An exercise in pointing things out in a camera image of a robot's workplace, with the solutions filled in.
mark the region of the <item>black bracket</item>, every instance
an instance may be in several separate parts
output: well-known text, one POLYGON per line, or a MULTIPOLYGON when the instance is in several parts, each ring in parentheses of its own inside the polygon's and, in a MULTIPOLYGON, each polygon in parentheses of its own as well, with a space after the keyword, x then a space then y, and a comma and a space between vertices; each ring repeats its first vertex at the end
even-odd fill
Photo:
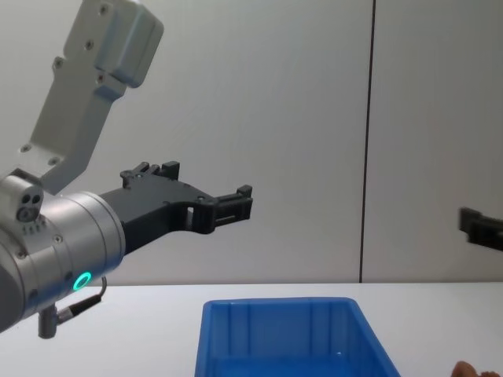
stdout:
POLYGON ((120 174, 122 188, 101 196, 119 215, 127 254, 169 232, 209 234, 218 226, 250 218, 251 186, 215 197, 180 182, 179 172, 177 162, 141 163, 120 174))
POLYGON ((459 229, 468 234, 468 242, 503 251, 503 221, 487 218, 482 213, 461 208, 459 229))

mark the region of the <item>green led ring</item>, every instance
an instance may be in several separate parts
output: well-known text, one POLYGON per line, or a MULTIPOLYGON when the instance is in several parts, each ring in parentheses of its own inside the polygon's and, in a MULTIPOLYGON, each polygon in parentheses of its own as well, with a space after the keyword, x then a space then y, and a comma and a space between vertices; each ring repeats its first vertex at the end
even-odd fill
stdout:
POLYGON ((73 290, 78 291, 81 288, 84 288, 92 279, 91 273, 83 273, 81 274, 77 280, 73 284, 73 290))

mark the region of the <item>white wall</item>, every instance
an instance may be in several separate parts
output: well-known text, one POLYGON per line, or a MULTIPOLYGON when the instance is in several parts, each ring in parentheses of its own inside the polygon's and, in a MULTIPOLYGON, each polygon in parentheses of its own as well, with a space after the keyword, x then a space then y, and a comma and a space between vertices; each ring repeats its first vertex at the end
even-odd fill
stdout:
MULTIPOLYGON (((114 105, 88 171, 105 192, 146 160, 181 161, 215 195, 254 186, 252 220, 173 234, 128 256, 116 284, 356 281, 370 0, 145 0, 165 35, 145 84, 114 105)), ((78 0, 0 13, 1 165, 35 125, 78 0)))
POLYGON ((364 281, 503 279, 457 211, 503 216, 503 2, 378 0, 364 281))

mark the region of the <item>white table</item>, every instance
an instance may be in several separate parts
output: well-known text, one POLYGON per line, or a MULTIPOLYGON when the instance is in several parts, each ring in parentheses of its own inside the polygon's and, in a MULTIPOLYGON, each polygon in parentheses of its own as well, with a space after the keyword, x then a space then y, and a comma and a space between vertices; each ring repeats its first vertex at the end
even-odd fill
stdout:
POLYGON ((289 284, 110 287, 53 340, 36 317, 1 334, 0 375, 190 377, 206 301, 300 296, 356 299, 404 377, 450 377, 458 360, 503 372, 503 284, 289 284))

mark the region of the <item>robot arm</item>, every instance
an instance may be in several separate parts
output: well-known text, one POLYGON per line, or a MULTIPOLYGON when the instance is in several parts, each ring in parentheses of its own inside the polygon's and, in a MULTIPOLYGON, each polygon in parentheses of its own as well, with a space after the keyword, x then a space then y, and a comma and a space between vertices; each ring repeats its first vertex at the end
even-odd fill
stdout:
POLYGON ((90 160, 114 100, 143 82, 163 25, 129 0, 83 0, 31 140, 0 177, 0 332, 39 313, 39 336, 101 300, 55 302, 124 255, 173 231, 208 234, 250 218, 252 188, 214 197, 178 180, 179 164, 142 163, 101 196, 53 196, 90 160))

